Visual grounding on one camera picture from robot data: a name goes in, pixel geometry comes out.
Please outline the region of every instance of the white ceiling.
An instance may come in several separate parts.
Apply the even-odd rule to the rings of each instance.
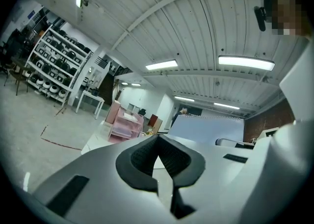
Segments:
[[[263,0],[37,0],[99,43],[155,87],[195,99],[195,105],[242,117],[284,97],[278,86],[307,40],[258,28],[254,6]],[[273,71],[219,66],[219,55],[273,60]],[[176,59],[173,70],[146,65]],[[213,102],[240,107],[218,109]]]

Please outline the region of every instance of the white table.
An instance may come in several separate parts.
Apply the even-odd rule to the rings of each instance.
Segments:
[[[85,96],[89,96],[89,97],[91,97],[91,98],[93,98],[93,99],[99,101],[99,103],[98,103],[98,105],[97,105],[97,108],[96,108],[96,110],[95,110],[95,113],[94,113],[94,114],[96,115],[95,119],[97,120],[98,115],[99,115],[99,112],[101,111],[102,106],[103,106],[103,104],[104,104],[104,99],[101,98],[100,96],[94,96],[94,95],[92,95],[92,93],[90,93],[90,92],[88,92],[88,91],[86,91],[86,90],[84,90],[83,93],[82,93],[82,95],[80,96],[80,99],[79,99],[79,102],[78,102],[78,106],[77,106],[77,109],[76,109],[75,113],[78,113],[78,111],[79,111],[79,106],[80,106],[80,103],[82,102],[82,99],[83,99],[83,96],[84,96],[84,95],[85,95]]]

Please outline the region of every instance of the concrete floor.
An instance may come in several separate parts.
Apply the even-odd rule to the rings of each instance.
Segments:
[[[82,102],[77,114],[77,101],[74,107],[67,106],[64,113],[58,113],[61,105],[54,107],[55,100],[36,94],[32,87],[26,93],[23,83],[16,96],[15,80],[9,79],[5,87],[4,80],[5,75],[0,74],[1,163],[11,182],[21,188],[29,172],[28,192],[32,193],[51,174],[80,156],[80,149],[104,120],[109,106],[103,106],[98,120],[89,100]]]

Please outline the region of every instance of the black slot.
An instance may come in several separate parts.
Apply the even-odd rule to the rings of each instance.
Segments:
[[[84,176],[75,175],[47,204],[47,207],[64,217],[88,181],[89,179]]]
[[[226,154],[224,158],[232,160],[232,161],[240,162],[240,163],[245,163],[247,161],[247,158],[232,155],[232,154]]]

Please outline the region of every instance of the white shelving unit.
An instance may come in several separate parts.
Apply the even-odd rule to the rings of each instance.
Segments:
[[[81,60],[81,63],[77,63],[76,61],[74,61],[74,59],[71,59],[70,57],[68,57],[67,55],[65,55],[63,52],[61,52],[60,50],[56,49],[54,46],[52,46],[49,42],[46,41],[47,37],[51,36],[53,37],[53,40],[58,42],[58,43],[63,43],[64,45],[66,45],[66,47],[73,51],[76,54],[76,57],[78,59]],[[77,71],[74,75],[71,75],[70,73],[68,73],[67,71],[61,69],[60,67],[56,66],[53,62],[51,62],[48,58],[44,57],[42,54],[39,53],[39,49],[40,48],[49,48],[55,52],[57,52],[56,55],[54,55],[56,58],[64,58],[66,59],[66,63],[69,64],[69,66],[72,68],[76,68]],[[47,80],[50,80],[51,82],[53,82],[54,84],[56,84],[57,86],[59,86],[60,88],[66,90],[66,94],[64,96],[64,98],[61,98],[57,95],[53,95],[51,94],[51,97],[53,99],[58,100],[59,102],[62,103],[62,106],[64,106],[65,102],[67,101],[67,98],[70,94],[70,92],[73,91],[73,86],[77,80],[77,77],[79,76],[82,68],[84,67],[85,63],[89,60],[91,56],[91,52],[90,53],[86,53],[84,52],[82,49],[80,49],[79,47],[77,47],[75,44],[73,44],[72,42],[70,42],[69,40],[67,40],[66,38],[64,38],[61,34],[59,34],[58,32],[54,31],[52,29],[52,26],[50,26],[47,31],[42,35],[42,37],[38,40],[38,42],[36,43],[35,47],[33,48],[32,52],[30,53],[26,65],[30,66],[31,68],[33,68],[35,70],[36,74],[39,74],[40,76],[42,76],[43,78],[46,78]],[[41,68],[39,68],[38,66],[36,66],[33,62],[32,59],[33,57],[38,58],[38,60],[41,60],[43,62],[45,62],[46,64],[48,64],[51,69],[54,69],[56,71],[58,71],[59,73],[64,74],[66,77],[71,79],[71,82],[69,84],[69,86],[64,85],[63,83],[59,82],[57,79],[53,78],[52,76],[50,76],[48,73],[45,73]],[[45,90],[42,90],[40,88],[40,86],[38,86],[37,84],[33,83],[30,79],[28,80],[28,83],[32,86],[34,86],[35,88],[39,89],[40,92],[47,94],[48,92]]]

